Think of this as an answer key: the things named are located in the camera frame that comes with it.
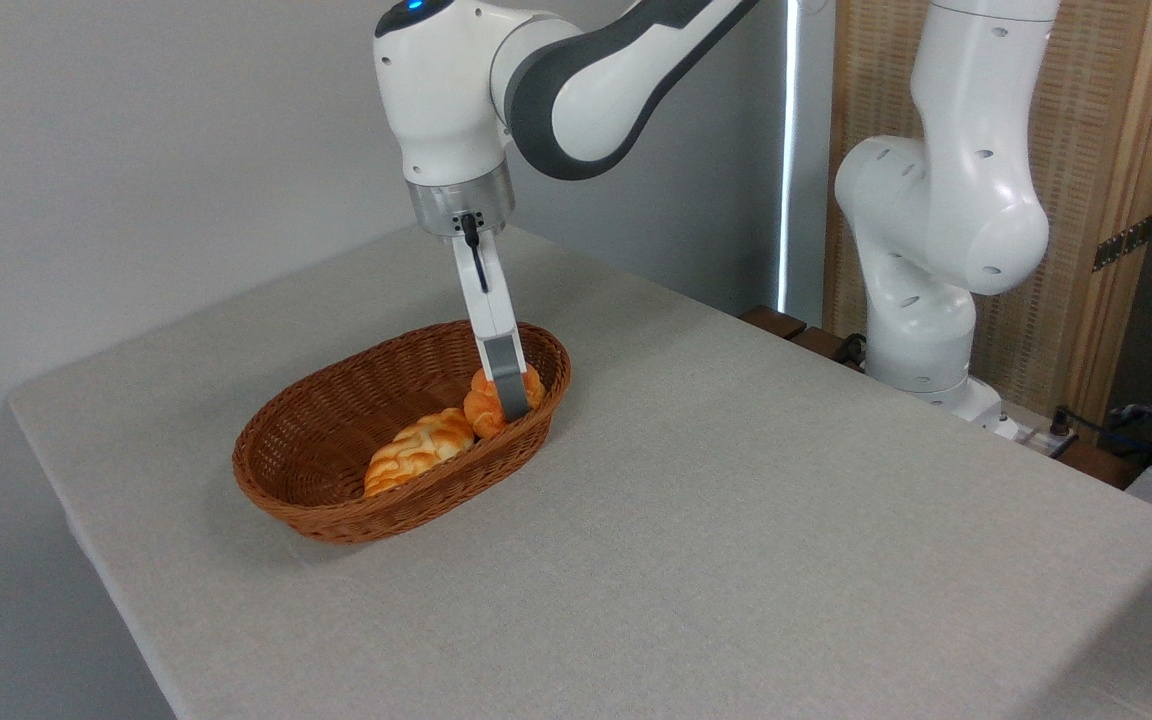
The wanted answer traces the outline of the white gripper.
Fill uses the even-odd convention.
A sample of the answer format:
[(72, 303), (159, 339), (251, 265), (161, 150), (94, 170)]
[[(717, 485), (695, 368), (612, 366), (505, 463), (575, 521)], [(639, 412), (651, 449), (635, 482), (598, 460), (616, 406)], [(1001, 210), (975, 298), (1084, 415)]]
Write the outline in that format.
[(526, 361), (495, 233), (480, 232), (476, 247), (467, 236), (456, 236), (450, 247), (484, 374), (495, 386), (506, 420), (518, 420), (531, 410), (524, 382)]

